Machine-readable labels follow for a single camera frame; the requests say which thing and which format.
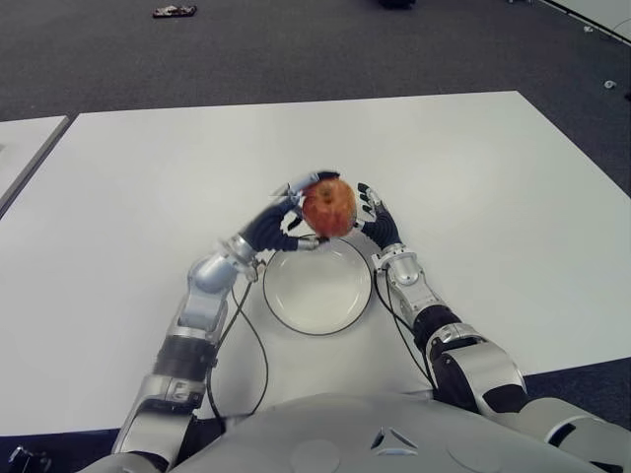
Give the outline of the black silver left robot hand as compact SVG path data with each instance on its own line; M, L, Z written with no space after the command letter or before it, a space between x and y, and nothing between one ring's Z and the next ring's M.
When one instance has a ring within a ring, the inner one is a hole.
M252 259L264 250L311 251L328 242L326 236L289 236L288 232L303 221L303 192L313 184L338 176L334 170L312 171L284 183L272 193L272 202L228 239L229 246Z

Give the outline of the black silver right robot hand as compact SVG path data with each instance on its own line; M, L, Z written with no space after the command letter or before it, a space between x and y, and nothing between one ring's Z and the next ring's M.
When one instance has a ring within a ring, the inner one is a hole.
M363 211L373 220L365 221L357 218L354 227L381 250L393 244L402 244L397 224L377 191L363 182L357 184L357 189L360 200L363 202Z

